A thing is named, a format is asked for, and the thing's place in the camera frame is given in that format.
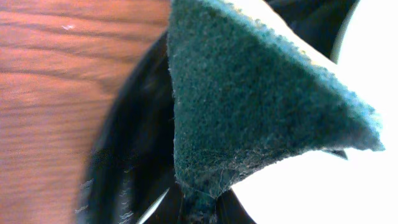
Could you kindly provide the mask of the mint green plate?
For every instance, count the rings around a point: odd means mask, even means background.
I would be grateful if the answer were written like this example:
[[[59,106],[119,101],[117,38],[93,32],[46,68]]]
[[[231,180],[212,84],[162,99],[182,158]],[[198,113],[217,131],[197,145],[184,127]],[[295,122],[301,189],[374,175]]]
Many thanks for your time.
[[[321,53],[374,109],[385,149],[308,151],[235,183],[231,189],[256,223],[397,222],[396,24],[396,1],[358,1],[337,36],[337,61]]]

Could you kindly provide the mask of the green scrubbing sponge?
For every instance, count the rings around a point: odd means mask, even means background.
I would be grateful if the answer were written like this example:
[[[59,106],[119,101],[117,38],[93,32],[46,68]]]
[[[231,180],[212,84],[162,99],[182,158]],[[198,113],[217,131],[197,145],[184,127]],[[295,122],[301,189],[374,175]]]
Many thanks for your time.
[[[175,176],[182,223],[248,216],[231,186],[308,151],[383,151],[374,109],[265,1],[171,3]]]

